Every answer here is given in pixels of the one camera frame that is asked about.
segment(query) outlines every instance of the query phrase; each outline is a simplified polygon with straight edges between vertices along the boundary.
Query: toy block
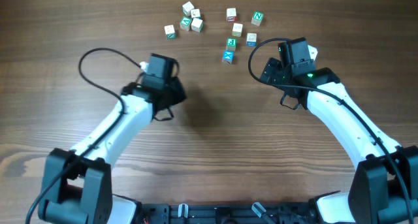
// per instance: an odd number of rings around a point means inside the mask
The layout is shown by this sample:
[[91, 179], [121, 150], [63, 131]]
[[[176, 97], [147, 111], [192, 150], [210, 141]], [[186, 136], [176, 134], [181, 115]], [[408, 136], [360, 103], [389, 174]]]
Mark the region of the toy block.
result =
[[236, 9], [227, 8], [227, 22], [235, 22], [235, 21], [236, 21]]
[[228, 51], [235, 51], [236, 48], [236, 39], [228, 38], [227, 39], [227, 50]]
[[234, 52], [225, 50], [223, 53], [222, 62], [232, 64], [233, 63]]
[[165, 30], [165, 35], [167, 36], [168, 39], [176, 38], [176, 31], [174, 30], [173, 25], [166, 25], [164, 27], [164, 30]]
[[201, 10], [200, 9], [198, 9], [198, 8], [196, 8], [196, 9], [192, 9], [191, 11], [190, 11], [190, 14], [191, 14], [191, 19], [193, 20], [193, 19], [195, 19], [195, 18], [198, 18], [198, 19], [202, 19], [201, 18]]
[[242, 24], [234, 24], [233, 36], [241, 37], [241, 33], [242, 33]]
[[197, 32], [201, 32], [203, 30], [203, 21], [195, 18], [191, 21], [191, 29]]
[[190, 16], [190, 12], [192, 9], [194, 9], [195, 7], [189, 2], [185, 3], [183, 5], [183, 12], [186, 16]]
[[182, 28], [185, 31], [190, 31], [190, 24], [191, 19], [188, 17], [183, 17], [182, 21], [180, 21], [180, 28]]
[[251, 19], [251, 24], [260, 25], [263, 20], [264, 14], [262, 12], [254, 12], [253, 19]]
[[247, 34], [247, 46], [255, 46], [257, 44], [257, 34], [248, 33]]

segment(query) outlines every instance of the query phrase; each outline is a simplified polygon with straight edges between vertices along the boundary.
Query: wood grain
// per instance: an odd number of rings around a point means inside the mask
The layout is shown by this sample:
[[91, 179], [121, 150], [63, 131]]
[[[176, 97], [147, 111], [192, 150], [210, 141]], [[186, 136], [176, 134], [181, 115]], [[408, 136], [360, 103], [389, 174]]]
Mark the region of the wood grain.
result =
[[[201, 9], [204, 31], [183, 31], [181, 6]], [[347, 191], [349, 157], [313, 115], [282, 108], [282, 92], [248, 74], [251, 48], [238, 39], [234, 65], [221, 64], [236, 7], [258, 42], [306, 37], [366, 114], [403, 146], [418, 141], [417, 0], [0, 0], [0, 223], [22, 223], [40, 190], [46, 155], [70, 148], [115, 99], [78, 76], [79, 57], [111, 47], [137, 61], [176, 58], [188, 100], [175, 119], [153, 122], [113, 170], [115, 193], [143, 202], [307, 200]], [[260, 27], [251, 25], [263, 11]], [[163, 27], [174, 24], [178, 38]], [[276, 44], [261, 48], [260, 73]], [[119, 91], [138, 73], [113, 54], [85, 62], [94, 81]]]

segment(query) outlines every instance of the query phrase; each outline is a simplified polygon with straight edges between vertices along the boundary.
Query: wooden tabletop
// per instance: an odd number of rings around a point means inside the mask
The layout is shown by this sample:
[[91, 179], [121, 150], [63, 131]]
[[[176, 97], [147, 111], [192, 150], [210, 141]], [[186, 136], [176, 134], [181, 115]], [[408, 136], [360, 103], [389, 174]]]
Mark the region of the wooden tabletop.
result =
[[[201, 10], [202, 33], [180, 29], [188, 1]], [[244, 24], [232, 65], [221, 63], [230, 7]], [[265, 14], [259, 27], [256, 10]], [[176, 39], [166, 39], [166, 25]], [[115, 98], [78, 75], [89, 49], [173, 57], [188, 96], [174, 120], [152, 122], [127, 147], [112, 171], [114, 193], [169, 204], [306, 201], [347, 191], [354, 167], [319, 119], [281, 107], [282, 91], [251, 78], [246, 33], [257, 42], [306, 37], [319, 50], [317, 67], [330, 67], [378, 127], [411, 146], [417, 27], [417, 0], [0, 0], [0, 223], [23, 222], [48, 153], [69, 149], [113, 109]], [[257, 52], [257, 75], [269, 57], [279, 58], [277, 43]], [[84, 69], [117, 92], [138, 74], [105, 52]]]

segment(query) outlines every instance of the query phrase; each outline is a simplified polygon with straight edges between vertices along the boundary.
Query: letter on block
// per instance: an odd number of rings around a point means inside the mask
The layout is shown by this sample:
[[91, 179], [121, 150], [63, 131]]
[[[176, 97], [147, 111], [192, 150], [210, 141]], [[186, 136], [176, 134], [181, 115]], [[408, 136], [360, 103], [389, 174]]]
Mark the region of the letter on block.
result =
[[195, 19], [195, 18], [198, 18], [198, 19], [202, 19], [201, 18], [201, 10], [200, 9], [192, 9], [191, 11], [190, 11], [190, 14], [191, 14], [191, 19], [193, 20], [193, 19]]
[[183, 17], [182, 21], [180, 22], [180, 28], [182, 28], [185, 31], [190, 31], [190, 24], [191, 19], [188, 17]]
[[254, 12], [253, 19], [251, 19], [251, 24], [260, 25], [263, 20], [264, 14], [262, 12]]
[[233, 36], [241, 37], [241, 33], [242, 33], [242, 24], [234, 24]]
[[183, 12], [186, 16], [190, 16], [190, 11], [194, 8], [195, 7], [189, 1], [183, 5]]
[[227, 50], [228, 51], [235, 51], [236, 48], [236, 39], [228, 38], [227, 39]]
[[248, 33], [247, 34], [247, 46], [255, 46], [257, 44], [257, 34]]
[[201, 32], [203, 30], [203, 21], [195, 18], [191, 21], [191, 29], [197, 32]]
[[168, 39], [176, 38], [176, 31], [174, 30], [173, 25], [166, 25], [164, 27], [164, 30], [165, 30], [165, 35], [167, 36]]
[[232, 64], [233, 63], [234, 52], [225, 50], [223, 53], [222, 62]]
[[227, 8], [227, 22], [235, 22], [235, 21], [236, 21], [236, 9]]

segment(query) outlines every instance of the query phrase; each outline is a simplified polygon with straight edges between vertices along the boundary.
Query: black cable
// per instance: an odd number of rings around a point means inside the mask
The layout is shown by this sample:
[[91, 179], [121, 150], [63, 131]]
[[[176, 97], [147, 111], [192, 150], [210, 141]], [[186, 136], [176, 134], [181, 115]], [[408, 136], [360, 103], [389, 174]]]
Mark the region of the black cable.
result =
[[52, 186], [54, 186], [54, 184], [62, 177], [66, 176], [72, 168], [74, 168], [75, 165], [77, 165], [82, 158], [87, 155], [92, 149], [94, 149], [102, 140], [103, 138], [113, 130], [113, 128], [115, 128], [115, 126], [120, 122], [120, 120], [122, 119], [124, 112], [125, 112], [125, 102], [123, 101], [123, 99], [116, 93], [114, 93], [113, 91], [106, 89], [105, 87], [100, 86], [99, 84], [96, 84], [94, 82], [92, 82], [91, 80], [89, 80], [82, 72], [82, 62], [83, 60], [86, 58], [86, 56], [88, 56], [89, 54], [93, 53], [93, 52], [97, 52], [97, 51], [109, 51], [109, 52], [114, 52], [116, 54], [119, 54], [121, 56], [123, 56], [124, 58], [126, 58], [128, 61], [130, 61], [131, 63], [133, 63], [134, 65], [136, 65], [137, 67], [140, 68], [140, 65], [132, 60], [130, 57], [128, 57], [127, 55], [125, 55], [124, 53], [121, 53], [120, 51], [111, 49], [111, 48], [94, 48], [88, 52], [86, 52], [81, 58], [80, 61], [78, 62], [78, 73], [80, 74], [80, 76], [89, 84], [91, 84], [92, 86], [95, 86], [96, 88], [99, 88], [109, 94], [111, 94], [112, 96], [114, 96], [115, 98], [118, 99], [118, 101], [121, 103], [121, 111], [119, 112], [119, 116], [116, 118], [116, 120], [112, 123], [111, 126], [109, 126], [109, 128], [99, 137], [97, 138], [83, 153], [81, 153], [76, 160], [74, 160], [72, 163], [70, 163], [69, 165], [67, 165], [60, 173], [58, 173], [56, 176], [54, 176], [54, 178], [52, 178], [51, 182], [45, 187], [45, 189], [43, 189], [38, 197], [33, 201], [32, 206], [30, 207], [29, 211], [27, 212], [26, 215], [26, 224], [30, 224], [31, 222], [31, 218], [33, 215], [33, 212], [35, 211], [35, 208], [37, 207], [37, 205], [39, 204], [40, 200], [43, 198], [43, 196], [45, 196], [45, 194], [51, 189]]
[[410, 201], [410, 195], [408, 194], [408, 190], [406, 188], [405, 185], [405, 181], [398, 169], [398, 167], [396, 166], [395, 162], [393, 161], [390, 153], [387, 151], [387, 149], [385, 148], [385, 146], [383, 145], [381, 139], [379, 137], [376, 136], [376, 134], [373, 132], [373, 130], [367, 125], [367, 123], [361, 118], [361, 116], [359, 116], [359, 114], [352, 109], [351, 106], [349, 106], [343, 99], [335, 96], [332, 93], [329, 93], [327, 91], [324, 91], [322, 89], [317, 89], [317, 88], [309, 88], [309, 87], [304, 87], [304, 86], [292, 86], [292, 85], [285, 85], [285, 84], [269, 84], [267, 82], [263, 82], [262, 80], [260, 80], [258, 77], [256, 77], [251, 69], [251, 60], [253, 59], [253, 56], [255, 54], [255, 52], [264, 44], [268, 43], [268, 42], [272, 42], [272, 41], [290, 41], [291, 39], [288, 38], [273, 38], [273, 39], [268, 39], [262, 43], [260, 43], [259, 45], [257, 45], [254, 50], [251, 52], [251, 54], [249, 55], [248, 58], [248, 71], [249, 74], [258, 82], [262, 83], [262, 84], [266, 84], [268, 86], [273, 86], [275, 88], [297, 88], [297, 89], [303, 89], [303, 90], [308, 90], [308, 91], [317, 91], [320, 92], [322, 94], [325, 94], [329, 97], [332, 97], [333, 99], [337, 100], [341, 105], [345, 106], [359, 121], [360, 123], [363, 125], [363, 127], [368, 131], [368, 133], [370, 133], [370, 135], [372, 136], [372, 138], [374, 139], [374, 141], [379, 145], [379, 147], [381, 148], [381, 150], [383, 151], [383, 153], [385, 154], [386, 160], [388, 160], [389, 164], [391, 165], [392, 169], [394, 170], [394, 173], [396, 175], [396, 178], [399, 181], [399, 184], [401, 186], [402, 189], [402, 194], [405, 198], [405, 203], [406, 203], [406, 210], [407, 210], [407, 215], [408, 215], [408, 220], [410, 222], [410, 224], [413, 224], [413, 213], [412, 213], [412, 207], [411, 207], [411, 201]]

